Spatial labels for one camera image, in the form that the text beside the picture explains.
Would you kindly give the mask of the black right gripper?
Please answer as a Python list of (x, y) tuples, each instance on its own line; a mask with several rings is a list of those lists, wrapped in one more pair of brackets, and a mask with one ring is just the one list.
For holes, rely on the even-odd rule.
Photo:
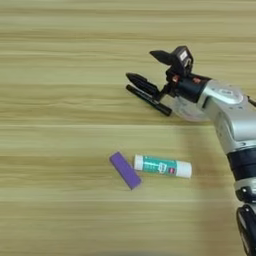
[[(154, 50), (150, 51), (150, 54), (162, 64), (171, 66), (173, 63), (173, 55), (166, 51)], [(156, 85), (139, 74), (127, 73), (126, 77), (137, 88), (151, 96), (156, 96), (159, 93)], [(180, 96), (190, 102), (197, 102), (210, 78), (193, 74), (190, 70), (169, 68), (166, 71), (166, 81), (166, 85), (157, 96), (158, 100), (161, 100), (165, 95), (169, 95), (173, 98)]]

